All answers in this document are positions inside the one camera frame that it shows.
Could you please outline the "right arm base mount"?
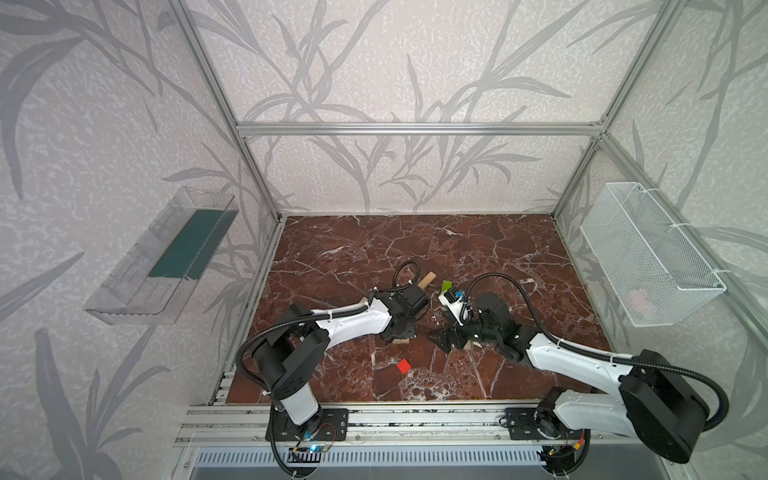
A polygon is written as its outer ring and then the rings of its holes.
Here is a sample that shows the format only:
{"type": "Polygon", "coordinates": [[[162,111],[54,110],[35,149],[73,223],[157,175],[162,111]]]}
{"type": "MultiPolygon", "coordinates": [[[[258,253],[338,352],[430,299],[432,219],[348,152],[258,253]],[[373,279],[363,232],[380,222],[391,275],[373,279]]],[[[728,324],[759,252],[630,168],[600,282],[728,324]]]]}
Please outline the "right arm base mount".
{"type": "Polygon", "coordinates": [[[582,430],[571,430],[553,415],[539,413],[535,407],[512,407],[504,410],[498,424],[512,440],[574,442],[582,438],[582,430]]]}

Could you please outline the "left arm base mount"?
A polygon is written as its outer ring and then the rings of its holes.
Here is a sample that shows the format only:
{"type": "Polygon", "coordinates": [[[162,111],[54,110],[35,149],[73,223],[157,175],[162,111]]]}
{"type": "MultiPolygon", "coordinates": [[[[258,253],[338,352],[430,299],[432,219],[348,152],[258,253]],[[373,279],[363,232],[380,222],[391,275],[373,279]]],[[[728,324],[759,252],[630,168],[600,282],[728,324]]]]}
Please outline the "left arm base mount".
{"type": "Polygon", "coordinates": [[[284,411],[275,411],[267,426],[266,439],[288,441],[344,441],[349,426],[350,411],[344,408],[320,408],[303,424],[295,424],[284,411]]]}

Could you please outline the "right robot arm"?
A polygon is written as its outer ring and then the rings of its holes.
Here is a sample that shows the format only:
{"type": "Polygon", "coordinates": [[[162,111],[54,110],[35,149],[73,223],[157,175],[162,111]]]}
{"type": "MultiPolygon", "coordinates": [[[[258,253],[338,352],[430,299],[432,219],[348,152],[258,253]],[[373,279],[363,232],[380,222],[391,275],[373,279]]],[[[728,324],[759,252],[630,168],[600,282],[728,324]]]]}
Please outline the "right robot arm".
{"type": "Polygon", "coordinates": [[[523,420],[504,421],[507,428],[552,440],[595,430],[636,438],[675,463],[690,460],[709,408],[681,375],[667,371],[661,355],[645,350],[633,358],[552,341],[539,328],[516,322],[493,293],[478,297],[474,307],[460,291],[448,290],[438,299],[452,323],[427,336],[444,352],[487,344],[511,362],[593,389],[583,393],[554,387],[523,420]]]}

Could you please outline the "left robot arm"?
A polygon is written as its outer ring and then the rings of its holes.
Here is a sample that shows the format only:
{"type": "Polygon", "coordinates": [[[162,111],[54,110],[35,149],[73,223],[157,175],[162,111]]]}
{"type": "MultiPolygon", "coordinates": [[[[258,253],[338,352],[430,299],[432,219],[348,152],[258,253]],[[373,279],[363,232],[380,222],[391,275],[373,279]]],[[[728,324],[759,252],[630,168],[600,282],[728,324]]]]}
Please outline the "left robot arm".
{"type": "Polygon", "coordinates": [[[326,351],[369,335],[385,342],[409,339],[428,304],[419,284],[374,290],[360,303],[329,310],[294,304],[239,347],[237,369],[259,385],[294,426],[305,427],[320,418],[321,407],[309,382],[326,351]]]}

